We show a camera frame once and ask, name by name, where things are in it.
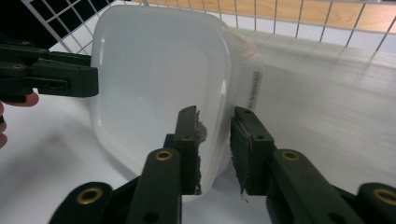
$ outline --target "wire basket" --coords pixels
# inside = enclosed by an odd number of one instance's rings
[[[91,54],[94,27],[115,5],[203,11],[231,27],[396,53],[396,4],[318,0],[22,0],[58,41],[52,50]]]

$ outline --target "white plastic container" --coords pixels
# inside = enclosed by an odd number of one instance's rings
[[[247,46],[210,15],[112,7],[99,20],[92,46],[100,93],[91,112],[99,141],[139,175],[150,151],[175,132],[178,111],[196,105],[207,128],[199,147],[201,186],[207,192],[230,160],[223,154],[229,151],[230,117],[244,57],[249,58]],[[238,98],[247,102],[248,87],[243,89],[245,96]]]

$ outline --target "container lid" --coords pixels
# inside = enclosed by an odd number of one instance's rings
[[[196,105],[207,138],[200,147],[201,186],[213,183],[235,101],[240,59],[228,27],[199,12],[112,7],[93,37],[99,94],[92,125],[105,149],[140,174],[150,151],[174,133],[179,110]]]

